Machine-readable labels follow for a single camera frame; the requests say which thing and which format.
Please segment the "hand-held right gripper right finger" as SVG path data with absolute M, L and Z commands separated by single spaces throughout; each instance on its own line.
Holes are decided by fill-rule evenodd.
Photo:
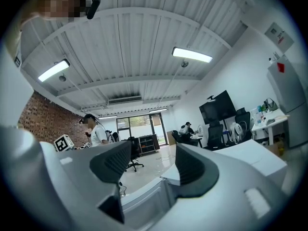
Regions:
M 150 231 L 261 231 L 287 202 L 273 181 L 239 159 L 179 143 L 175 165 L 175 204 Z

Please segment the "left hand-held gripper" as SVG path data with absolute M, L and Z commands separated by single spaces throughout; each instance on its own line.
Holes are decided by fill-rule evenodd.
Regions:
M 56 151 L 67 151 L 74 148 L 74 144 L 68 135 L 63 134 L 54 141 L 54 147 Z

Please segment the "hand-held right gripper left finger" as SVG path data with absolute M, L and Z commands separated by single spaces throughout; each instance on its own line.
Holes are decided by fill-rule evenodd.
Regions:
M 0 176 L 50 231 L 127 231 L 119 181 L 130 152 L 127 141 L 56 152 L 29 131 L 0 127 Z

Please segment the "black office chair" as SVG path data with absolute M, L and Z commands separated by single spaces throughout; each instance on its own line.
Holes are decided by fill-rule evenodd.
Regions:
M 182 139 L 182 137 L 176 130 L 172 131 L 172 137 L 174 138 L 176 143 L 185 143 L 185 140 Z
M 144 167 L 144 164 L 139 163 L 138 158 L 140 157 L 140 144 L 138 138 L 135 137 L 129 137 L 127 141 L 130 141 L 131 143 L 131 156 L 130 156 L 130 163 L 128 164 L 126 168 L 127 169 L 133 167 L 134 171 L 137 171 L 136 166 L 142 166 Z
M 244 138 L 240 143 L 248 141 L 252 138 L 250 122 L 251 122 L 250 112 L 247 112 L 244 108 L 241 108 L 241 109 L 236 111 L 235 123 L 240 124 L 241 127 L 243 128 L 243 131 L 244 131 Z
M 204 149 L 215 151 L 223 149 L 224 147 L 223 125 L 215 120 L 209 124 L 207 146 L 204 147 Z

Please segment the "white backpack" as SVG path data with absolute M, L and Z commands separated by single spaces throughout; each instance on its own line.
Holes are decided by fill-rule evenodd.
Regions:
M 240 124 L 233 122 L 230 126 L 230 138 L 231 141 L 238 144 L 244 138 L 244 131 Z

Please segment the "cardboard box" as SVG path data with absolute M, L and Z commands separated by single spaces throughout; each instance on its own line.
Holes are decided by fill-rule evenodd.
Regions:
M 283 156 L 286 149 L 284 140 L 277 140 L 272 145 L 264 145 L 264 147 L 278 157 Z

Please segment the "ceiling air conditioner vent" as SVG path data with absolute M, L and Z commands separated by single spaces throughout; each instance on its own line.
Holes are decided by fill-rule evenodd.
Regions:
M 141 96 L 129 96 L 116 99 L 109 99 L 108 105 L 116 105 L 116 104 L 139 102 L 139 101 L 142 101 Z

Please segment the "dark-framed doorway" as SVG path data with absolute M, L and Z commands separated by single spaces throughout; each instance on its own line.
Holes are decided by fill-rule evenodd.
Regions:
M 155 134 L 160 146 L 168 144 L 160 113 L 117 118 L 116 126 L 117 132 L 122 139 L 128 139 L 129 137 L 138 138 Z

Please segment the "white desk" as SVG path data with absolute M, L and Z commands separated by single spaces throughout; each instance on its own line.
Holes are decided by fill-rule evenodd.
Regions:
M 273 127 L 287 121 L 290 115 L 286 115 L 281 109 L 270 111 L 264 115 L 264 120 L 258 125 L 253 125 L 252 133 L 266 129 L 269 135 L 269 145 L 274 144 Z

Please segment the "black low shelf cabinet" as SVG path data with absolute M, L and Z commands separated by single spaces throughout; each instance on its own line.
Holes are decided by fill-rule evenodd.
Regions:
M 141 155 L 146 153 L 157 152 L 160 149 L 156 134 L 139 137 Z

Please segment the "grey handbag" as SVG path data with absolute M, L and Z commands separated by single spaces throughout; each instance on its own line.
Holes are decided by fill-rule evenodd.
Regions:
M 278 109 L 276 102 L 272 98 L 267 98 L 264 101 L 264 106 L 267 112 L 276 111 Z

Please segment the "person's beige shirt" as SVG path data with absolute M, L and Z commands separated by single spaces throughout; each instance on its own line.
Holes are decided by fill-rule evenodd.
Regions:
M 44 13 L 38 11 L 29 14 L 18 12 L 17 15 L 13 18 L 9 29 L 5 33 L 5 47 L 17 68 L 20 68 L 22 65 L 21 35 L 24 25 L 36 17 L 44 16 Z

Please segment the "silver refrigerator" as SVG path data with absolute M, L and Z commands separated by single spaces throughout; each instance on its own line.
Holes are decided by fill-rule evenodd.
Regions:
M 285 64 L 285 72 L 280 73 L 277 63 Z M 290 115 L 284 124 L 290 148 L 308 142 L 308 103 L 298 74 L 292 64 L 280 58 L 268 67 L 268 80 L 275 92 L 279 108 Z

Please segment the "black wall television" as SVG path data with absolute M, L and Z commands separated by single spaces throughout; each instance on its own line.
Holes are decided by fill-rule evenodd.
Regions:
M 208 102 L 199 107 L 205 124 L 228 119 L 236 115 L 235 107 L 226 90 L 218 96 L 210 96 L 210 98 Z

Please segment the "grey wall panel box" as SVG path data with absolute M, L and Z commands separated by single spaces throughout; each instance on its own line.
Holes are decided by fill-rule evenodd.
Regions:
M 267 29 L 265 35 L 282 53 L 285 53 L 294 43 L 289 34 L 275 22 Z

